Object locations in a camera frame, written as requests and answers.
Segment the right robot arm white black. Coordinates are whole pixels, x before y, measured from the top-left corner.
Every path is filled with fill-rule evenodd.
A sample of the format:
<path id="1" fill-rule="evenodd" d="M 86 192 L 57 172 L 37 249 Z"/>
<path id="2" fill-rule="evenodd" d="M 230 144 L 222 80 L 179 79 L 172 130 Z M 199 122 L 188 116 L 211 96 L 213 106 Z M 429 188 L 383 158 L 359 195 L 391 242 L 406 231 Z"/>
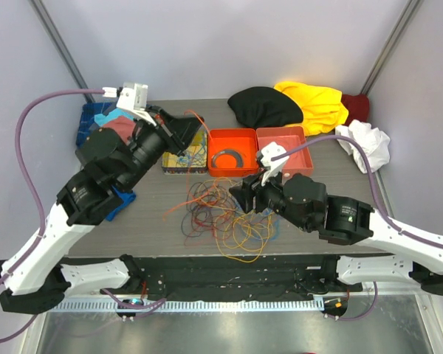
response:
<path id="1" fill-rule="evenodd" d="M 359 282 L 411 282 L 443 296 L 443 235 L 395 221 L 354 198 L 330 195 L 325 184 L 300 173 L 286 182 L 248 176 L 229 191 L 245 213 L 270 209 L 327 243 L 385 251 L 384 256 L 339 257 L 318 274 L 327 291 Z"/>

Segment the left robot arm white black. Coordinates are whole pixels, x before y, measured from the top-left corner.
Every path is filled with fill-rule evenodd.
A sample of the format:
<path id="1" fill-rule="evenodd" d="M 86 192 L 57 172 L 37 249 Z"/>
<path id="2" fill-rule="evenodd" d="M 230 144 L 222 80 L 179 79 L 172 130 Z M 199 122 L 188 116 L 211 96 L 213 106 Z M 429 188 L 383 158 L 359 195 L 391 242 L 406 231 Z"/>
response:
<path id="1" fill-rule="evenodd" d="M 14 257 L 0 260 L 0 277 L 7 277 L 0 293 L 3 311 L 38 315 L 68 296 L 141 289 L 144 273 L 127 254 L 88 265 L 65 264 L 63 257 L 123 205 L 122 193 L 131 192 L 164 153 L 183 155 L 203 122 L 193 114 L 174 117 L 158 106 L 149 112 L 155 122 L 136 121 L 127 140 L 112 128 L 98 128 L 77 150 L 83 167 L 57 194 L 45 228 Z"/>

